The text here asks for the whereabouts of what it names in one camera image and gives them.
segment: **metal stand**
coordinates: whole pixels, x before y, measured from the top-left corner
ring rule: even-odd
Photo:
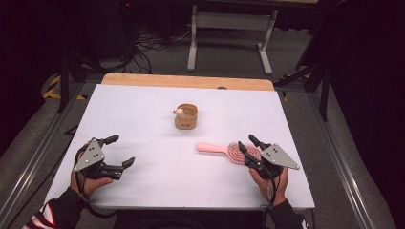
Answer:
[[[91,67],[93,70],[106,74],[109,71],[102,68],[101,66],[93,63],[92,61],[86,59],[85,57],[65,50],[65,53],[61,56],[60,59],[60,105],[58,112],[62,112],[63,109],[69,102],[69,73],[76,82],[84,82],[87,78],[87,75],[81,66],[81,64],[86,64]]]
[[[265,31],[265,38],[262,43],[258,43],[259,55],[266,74],[272,74],[272,69],[268,61],[266,48],[268,40],[273,31],[277,11],[271,15],[244,15],[233,13],[197,12],[197,6],[193,6],[191,17],[191,44],[188,54],[187,70],[193,72],[196,67],[197,55],[197,28],[217,28],[233,30]]]
[[[304,85],[304,89],[306,92],[315,92],[316,88],[322,83],[322,92],[321,92],[321,101],[319,106],[319,111],[321,113],[322,118],[324,121],[328,121],[327,119],[327,106],[328,106],[328,94],[329,94],[329,86],[330,86],[330,74],[328,70],[329,62],[322,63],[322,64],[315,64],[309,67],[304,68],[303,70],[292,74],[286,79],[282,79],[278,82],[273,83],[274,87],[283,87],[284,85],[308,74],[311,73],[309,80]]]

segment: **small wooden container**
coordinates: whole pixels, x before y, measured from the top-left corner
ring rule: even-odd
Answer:
[[[193,130],[197,125],[197,115],[199,110],[193,104],[184,103],[178,106],[184,111],[183,116],[176,115],[175,125],[180,130]]]

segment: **table leg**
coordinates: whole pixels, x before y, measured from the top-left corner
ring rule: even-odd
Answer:
[[[266,48],[267,48],[268,40],[270,39],[270,36],[271,36],[271,32],[273,31],[273,28],[274,28],[274,23],[276,21],[276,17],[277,17],[277,10],[274,10],[271,13],[271,16],[268,18],[268,23],[267,23],[267,26],[266,26],[265,39],[264,39],[263,43],[257,44],[257,47],[259,49],[259,55],[260,55],[260,57],[262,59],[262,64],[263,64],[263,67],[265,68],[265,73],[266,74],[272,74],[273,73],[273,71],[272,71],[272,69],[270,67],[270,63],[268,62]]]
[[[193,6],[193,15],[191,17],[191,45],[190,53],[188,54],[187,70],[193,72],[196,67],[196,55],[197,55],[197,6]]]

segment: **white tabletop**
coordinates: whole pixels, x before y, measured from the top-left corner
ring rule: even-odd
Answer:
[[[173,110],[199,109],[194,130],[178,130]],[[109,165],[134,156],[121,180],[92,195],[94,205],[133,209],[257,210],[265,200],[244,165],[197,143],[227,146],[248,135],[278,143],[300,165],[288,171],[286,196],[296,209],[313,208],[304,169],[276,92],[97,85],[46,200],[69,186],[76,151],[92,137],[119,135],[102,148]]]

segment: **gray floor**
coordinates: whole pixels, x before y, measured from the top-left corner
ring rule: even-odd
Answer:
[[[294,73],[294,67],[305,46],[310,40],[310,35],[305,31],[279,31],[275,30],[270,37],[267,48],[268,57],[273,69],[273,75],[267,76],[263,72],[259,54],[255,48],[256,43],[262,38],[257,32],[245,32],[239,38],[233,38],[223,32],[204,31],[199,33],[199,47],[197,52],[196,70],[192,73],[186,70],[188,59],[189,41],[182,40],[174,43],[162,51],[149,51],[152,72],[155,74],[176,75],[201,75],[242,78],[266,78],[273,82],[285,73]],[[145,58],[136,57],[143,66],[147,66]],[[103,63],[103,66],[114,65],[113,62]],[[139,68],[133,63],[127,71],[139,73]],[[91,78],[83,85],[81,94],[91,97],[92,91],[100,82],[101,75],[90,75]],[[318,113],[311,107],[311,101],[317,99],[316,94],[305,93],[300,86],[303,80],[299,79],[278,91],[285,91],[288,101],[280,98],[285,109],[288,125],[291,129],[296,147],[300,154],[304,169],[308,174],[309,187],[315,201],[314,215],[318,228],[362,228],[348,197],[347,187],[342,183],[342,177],[333,160],[333,149],[324,132],[325,125],[334,136],[335,149],[343,157],[364,200],[367,213],[375,228],[395,228],[388,206],[375,186],[367,169],[352,141],[350,131],[342,115],[339,104],[333,91],[330,91],[328,106],[329,122],[319,121]],[[0,159],[0,203],[3,205],[9,198],[19,175],[30,162],[35,150],[41,144],[53,119],[58,117],[58,100],[47,99],[42,108],[32,117],[24,130],[15,139],[9,149]],[[43,163],[40,165],[30,188],[22,199],[25,202],[32,191],[44,179],[55,165],[57,159],[68,145],[70,136],[64,132],[78,125],[88,100],[75,100],[68,114],[58,128],[47,152]],[[43,204],[52,179],[48,179],[32,201],[27,205],[12,228],[21,226]],[[304,214],[312,225],[309,210]],[[82,213],[82,221],[77,228],[112,228],[115,219],[98,219],[87,211]]]

